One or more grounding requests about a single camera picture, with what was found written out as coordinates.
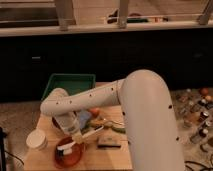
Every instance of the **wooden table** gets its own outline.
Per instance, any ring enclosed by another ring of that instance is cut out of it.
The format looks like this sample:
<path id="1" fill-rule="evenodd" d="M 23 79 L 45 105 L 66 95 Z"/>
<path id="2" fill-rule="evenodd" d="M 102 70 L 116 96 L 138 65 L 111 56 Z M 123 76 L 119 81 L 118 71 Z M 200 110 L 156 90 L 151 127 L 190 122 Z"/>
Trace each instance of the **wooden table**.
<path id="1" fill-rule="evenodd" d="M 117 122 L 123 122 L 120 106 L 101 108 L 100 114 L 107 119 L 112 119 Z M 56 144 L 65 135 L 55 128 L 52 124 L 51 118 L 41 115 L 37 128 L 45 131 L 48 145 L 45 149 L 38 151 L 29 149 L 24 170 L 25 171 L 54 171 L 59 170 L 53 163 L 53 152 Z M 97 137 L 99 135 L 112 135 L 117 136 L 121 140 L 121 148 L 119 149 L 98 149 Z M 112 131 L 111 129 L 102 130 L 99 135 L 94 135 L 87 139 L 86 150 L 82 159 L 74 167 L 69 170 L 125 170 L 131 171 L 131 159 L 128 149 L 127 137 L 125 134 L 120 134 Z"/>

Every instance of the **black cable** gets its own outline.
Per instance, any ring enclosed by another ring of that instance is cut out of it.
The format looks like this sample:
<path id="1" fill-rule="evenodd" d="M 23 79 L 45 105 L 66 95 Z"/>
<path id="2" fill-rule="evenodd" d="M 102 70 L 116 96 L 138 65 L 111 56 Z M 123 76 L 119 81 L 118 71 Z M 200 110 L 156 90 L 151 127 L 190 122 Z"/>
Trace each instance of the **black cable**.
<path id="1" fill-rule="evenodd" d="M 195 164 L 195 165 L 203 167 L 204 169 L 208 168 L 206 165 L 199 163 L 199 162 L 195 162 L 195 161 L 185 161 L 185 163 Z"/>
<path id="2" fill-rule="evenodd" d="M 200 171 L 213 171 L 213 167 L 204 168 L 204 169 L 201 169 Z"/>
<path id="3" fill-rule="evenodd" d="M 186 165 L 186 168 L 188 168 L 190 171 L 195 171 L 194 169 L 192 169 L 190 166 Z"/>
<path id="4" fill-rule="evenodd" d="M 24 165 L 24 162 L 23 162 L 19 157 L 15 156 L 15 155 L 13 155 L 13 154 L 11 154 L 11 153 L 9 153 L 9 152 L 6 151 L 6 150 L 4 150 L 4 152 L 7 153 L 7 154 L 9 154 L 10 156 L 16 158 L 17 160 L 19 160 L 19 161 L 21 162 L 22 165 Z"/>
<path id="5" fill-rule="evenodd" d="M 210 163 L 211 163 L 211 165 L 212 165 L 212 167 L 213 167 L 213 153 L 212 153 L 211 156 L 210 156 Z"/>

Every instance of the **orange object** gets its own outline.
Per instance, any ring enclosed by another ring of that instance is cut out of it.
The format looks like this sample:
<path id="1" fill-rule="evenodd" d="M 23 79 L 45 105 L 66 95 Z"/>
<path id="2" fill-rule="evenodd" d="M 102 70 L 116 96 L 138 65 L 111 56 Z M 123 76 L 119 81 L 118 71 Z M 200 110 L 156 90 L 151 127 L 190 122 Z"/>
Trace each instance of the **orange object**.
<path id="1" fill-rule="evenodd" d="M 94 118 L 96 118 L 100 114 L 100 108 L 98 107 L 88 109 L 88 111 L 92 114 Z"/>
<path id="2" fill-rule="evenodd" d="M 67 137 L 67 138 L 62 139 L 55 147 L 54 164 L 59 169 L 68 168 L 68 167 L 71 167 L 71 166 L 77 164 L 83 155 L 83 151 L 85 148 L 84 143 L 82 143 L 82 144 L 76 143 L 75 145 L 73 145 L 71 154 L 64 155 L 64 156 L 58 154 L 57 146 L 61 146 L 61 145 L 68 144 L 71 142 L 72 142 L 72 138 Z"/>
<path id="3" fill-rule="evenodd" d="M 200 94 L 201 94 L 202 96 L 207 96 L 207 95 L 209 94 L 208 88 L 201 88 L 201 89 L 200 89 Z"/>
<path id="4" fill-rule="evenodd" d="M 205 97 L 205 99 L 206 99 L 206 101 L 211 102 L 211 101 L 212 101 L 212 96 L 207 95 L 207 96 Z"/>

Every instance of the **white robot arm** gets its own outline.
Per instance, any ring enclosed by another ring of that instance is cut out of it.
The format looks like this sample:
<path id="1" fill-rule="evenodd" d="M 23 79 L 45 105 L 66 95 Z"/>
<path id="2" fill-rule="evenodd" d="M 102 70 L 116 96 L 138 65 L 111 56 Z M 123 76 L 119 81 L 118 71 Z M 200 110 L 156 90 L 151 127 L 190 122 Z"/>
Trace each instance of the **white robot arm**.
<path id="1" fill-rule="evenodd" d="M 61 116 L 70 111 L 121 105 L 134 171 L 185 171 L 169 90 L 149 70 L 86 92 L 47 98 L 42 114 Z"/>

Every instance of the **dark wall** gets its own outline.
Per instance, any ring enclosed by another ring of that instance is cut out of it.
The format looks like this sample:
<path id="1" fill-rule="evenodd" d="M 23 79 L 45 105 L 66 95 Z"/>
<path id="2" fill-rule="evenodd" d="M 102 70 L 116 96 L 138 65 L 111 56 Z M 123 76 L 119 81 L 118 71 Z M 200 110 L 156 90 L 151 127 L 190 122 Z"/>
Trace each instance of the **dark wall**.
<path id="1" fill-rule="evenodd" d="M 112 81 L 151 69 L 171 89 L 212 86 L 212 39 L 213 29 L 0 38 L 0 101 L 40 99 L 51 73 Z"/>

